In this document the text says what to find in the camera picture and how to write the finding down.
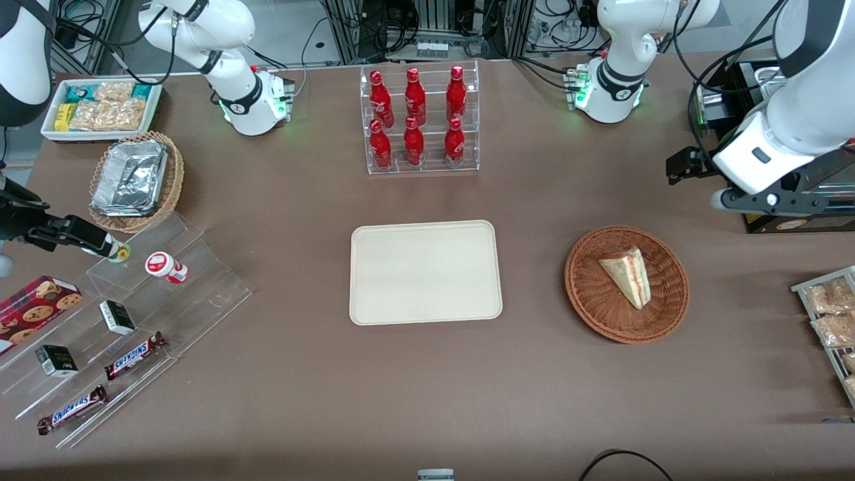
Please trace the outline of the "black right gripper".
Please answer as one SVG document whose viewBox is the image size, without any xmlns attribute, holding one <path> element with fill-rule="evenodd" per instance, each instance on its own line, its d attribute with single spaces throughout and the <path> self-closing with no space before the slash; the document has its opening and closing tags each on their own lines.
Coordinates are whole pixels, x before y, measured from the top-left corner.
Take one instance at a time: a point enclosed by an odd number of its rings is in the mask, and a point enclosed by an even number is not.
<svg viewBox="0 0 855 481">
<path fill-rule="evenodd" d="M 82 217 L 49 221 L 50 204 L 8 177 L 2 177 L 1 184 L 1 240 L 45 251 L 73 244 L 105 259 L 116 255 L 116 240 L 106 230 Z"/>
</svg>

